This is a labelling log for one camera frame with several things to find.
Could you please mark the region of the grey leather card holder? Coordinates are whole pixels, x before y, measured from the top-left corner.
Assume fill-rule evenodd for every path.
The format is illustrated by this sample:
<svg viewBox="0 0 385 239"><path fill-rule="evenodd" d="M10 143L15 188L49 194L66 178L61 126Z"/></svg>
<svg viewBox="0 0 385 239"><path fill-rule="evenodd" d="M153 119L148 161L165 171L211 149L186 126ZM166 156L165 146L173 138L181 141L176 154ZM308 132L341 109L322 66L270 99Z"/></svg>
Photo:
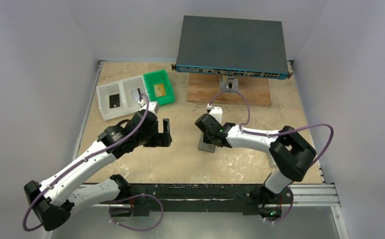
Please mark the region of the grey leather card holder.
<svg viewBox="0 0 385 239"><path fill-rule="evenodd" d="M216 146L210 143L205 143L204 142L204 134L201 133L200 140L198 143L198 150L209 152L209 153L214 153L216 150Z"/></svg>

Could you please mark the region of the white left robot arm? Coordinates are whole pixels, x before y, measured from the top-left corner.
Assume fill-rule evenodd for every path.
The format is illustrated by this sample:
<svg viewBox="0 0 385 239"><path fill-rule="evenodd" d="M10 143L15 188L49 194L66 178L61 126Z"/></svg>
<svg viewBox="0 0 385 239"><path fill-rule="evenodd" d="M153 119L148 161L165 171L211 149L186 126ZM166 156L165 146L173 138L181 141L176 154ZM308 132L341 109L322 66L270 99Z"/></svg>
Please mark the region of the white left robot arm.
<svg viewBox="0 0 385 239"><path fill-rule="evenodd" d="M83 154L55 175L42 182L29 181L24 186L29 208L23 217L23 229L52 231L85 207L99 203L133 205L136 198L148 197L146 193L134 195L129 182L119 174L96 185L80 186L104 166L139 146L169 147L169 119L163 119L162 124L163 131L159 132L156 113L142 109L131 119L105 128Z"/></svg>

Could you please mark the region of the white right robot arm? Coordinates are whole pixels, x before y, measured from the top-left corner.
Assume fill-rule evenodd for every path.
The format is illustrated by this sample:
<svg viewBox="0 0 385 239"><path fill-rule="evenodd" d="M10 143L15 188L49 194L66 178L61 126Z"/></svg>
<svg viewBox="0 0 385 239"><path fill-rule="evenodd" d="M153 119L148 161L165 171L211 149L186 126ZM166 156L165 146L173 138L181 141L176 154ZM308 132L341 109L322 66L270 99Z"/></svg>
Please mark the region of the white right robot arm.
<svg viewBox="0 0 385 239"><path fill-rule="evenodd" d="M279 131L249 129L230 122L220 124L208 113L201 115L195 125L203 133L205 143L264 152L275 162L277 169L269 174L260 190L262 199L268 203L278 199L292 182L302 181L316 157L316 150L290 126Z"/></svg>

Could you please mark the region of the gold card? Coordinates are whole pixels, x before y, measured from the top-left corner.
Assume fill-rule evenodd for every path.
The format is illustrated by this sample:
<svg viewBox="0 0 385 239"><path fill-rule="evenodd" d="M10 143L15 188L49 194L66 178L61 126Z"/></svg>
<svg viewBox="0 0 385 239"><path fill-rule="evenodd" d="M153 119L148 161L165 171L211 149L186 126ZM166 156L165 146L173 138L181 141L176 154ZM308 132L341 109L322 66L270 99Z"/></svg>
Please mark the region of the gold card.
<svg viewBox="0 0 385 239"><path fill-rule="evenodd" d="M154 92L156 97L166 96L166 89L163 83L155 84L153 87L154 87Z"/></svg>

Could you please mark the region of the black card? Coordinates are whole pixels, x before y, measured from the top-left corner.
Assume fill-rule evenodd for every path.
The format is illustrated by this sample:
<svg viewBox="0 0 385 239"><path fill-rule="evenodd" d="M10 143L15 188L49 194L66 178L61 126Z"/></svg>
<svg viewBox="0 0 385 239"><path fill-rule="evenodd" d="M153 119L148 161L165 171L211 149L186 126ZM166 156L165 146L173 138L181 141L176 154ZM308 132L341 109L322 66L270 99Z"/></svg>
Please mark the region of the black card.
<svg viewBox="0 0 385 239"><path fill-rule="evenodd" d="M121 106L120 94L109 95L109 108L118 108Z"/></svg>

